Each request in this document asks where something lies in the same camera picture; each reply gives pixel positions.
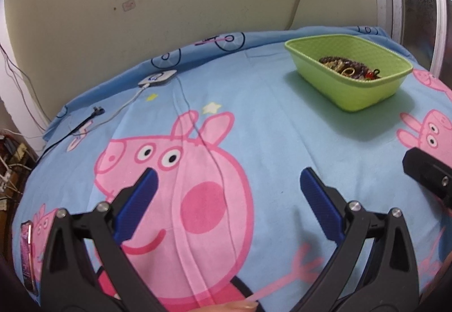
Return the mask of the person's left hand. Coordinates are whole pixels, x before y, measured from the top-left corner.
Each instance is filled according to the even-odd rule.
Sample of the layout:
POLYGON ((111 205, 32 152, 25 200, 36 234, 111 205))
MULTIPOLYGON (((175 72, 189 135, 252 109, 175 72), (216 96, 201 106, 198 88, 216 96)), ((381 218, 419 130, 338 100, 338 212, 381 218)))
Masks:
POLYGON ((228 302, 226 304, 215 304, 206 307, 200 307, 192 312, 256 312, 259 303, 252 300, 239 300, 228 302))

